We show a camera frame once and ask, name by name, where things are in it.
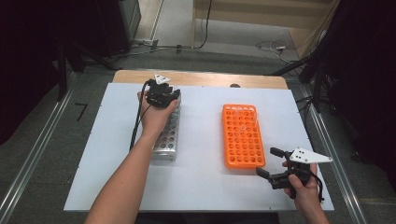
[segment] white plastic part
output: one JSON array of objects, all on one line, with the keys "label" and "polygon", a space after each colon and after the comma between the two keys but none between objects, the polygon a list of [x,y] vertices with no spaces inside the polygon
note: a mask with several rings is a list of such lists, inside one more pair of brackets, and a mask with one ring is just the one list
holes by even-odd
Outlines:
[{"label": "white plastic part", "polygon": [[331,162],[332,158],[320,155],[316,152],[303,149],[302,147],[297,147],[290,156],[291,161],[297,161],[300,163],[310,164],[310,163],[323,163]]},{"label": "white plastic part", "polygon": [[155,77],[155,81],[157,82],[158,85],[161,85],[161,84],[171,80],[169,77],[163,77],[158,74],[154,74],[154,77]]}]

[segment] orange plastic rack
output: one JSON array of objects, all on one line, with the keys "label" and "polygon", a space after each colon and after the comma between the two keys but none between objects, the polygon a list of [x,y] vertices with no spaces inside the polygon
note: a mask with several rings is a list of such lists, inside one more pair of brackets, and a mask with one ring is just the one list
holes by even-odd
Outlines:
[{"label": "orange plastic rack", "polygon": [[224,157],[228,168],[254,169],[265,165],[262,135],[254,105],[224,105]]}]

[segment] human hand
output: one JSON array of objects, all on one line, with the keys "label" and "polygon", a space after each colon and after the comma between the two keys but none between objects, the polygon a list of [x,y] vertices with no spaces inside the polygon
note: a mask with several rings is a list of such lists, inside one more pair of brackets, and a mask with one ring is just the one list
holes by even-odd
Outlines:
[{"label": "human hand", "polygon": [[[140,91],[137,94],[137,99],[140,99],[141,93],[142,92]],[[175,111],[177,107],[177,100],[174,100],[166,108],[157,108],[155,106],[149,105],[146,100],[146,94],[147,91],[144,92],[142,108],[140,110],[140,118],[142,119],[143,126],[142,136],[152,136],[157,138],[165,127],[169,115]]]},{"label": "human hand", "polygon": [[[287,167],[288,163],[285,161],[282,165]],[[318,167],[315,163],[311,164],[310,169],[314,175],[317,174]],[[329,223],[318,200],[317,180],[311,176],[304,186],[296,175],[289,175],[289,182],[297,192],[294,204],[307,223]],[[286,194],[291,195],[290,189],[284,190]]]}]

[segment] person's right arm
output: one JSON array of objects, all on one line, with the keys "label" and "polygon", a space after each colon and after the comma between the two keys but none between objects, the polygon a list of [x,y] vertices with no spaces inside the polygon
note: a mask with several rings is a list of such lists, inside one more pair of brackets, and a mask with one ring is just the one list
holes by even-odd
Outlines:
[{"label": "person's right arm", "polygon": [[[311,171],[317,174],[318,167],[316,164],[311,164]],[[328,224],[329,220],[324,214],[320,202],[318,200],[318,183],[317,180],[311,176],[306,185],[296,175],[289,175],[289,181],[296,189],[296,198],[294,204],[299,213],[305,218],[307,224]],[[290,196],[290,189],[285,189],[285,193]]]}]

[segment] white board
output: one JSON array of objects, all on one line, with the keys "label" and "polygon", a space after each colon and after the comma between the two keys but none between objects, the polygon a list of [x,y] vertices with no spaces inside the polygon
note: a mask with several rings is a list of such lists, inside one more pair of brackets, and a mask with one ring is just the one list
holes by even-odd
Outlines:
[{"label": "white board", "polygon": [[[107,86],[70,189],[65,211],[89,211],[100,189],[129,152],[140,84]],[[283,189],[272,189],[254,170],[230,170],[223,159],[221,111],[225,104],[255,105],[265,170],[283,173],[270,147],[312,150],[291,91],[179,86],[182,94],[176,161],[152,161],[141,211],[295,210]],[[322,207],[333,210],[324,186]]]}]

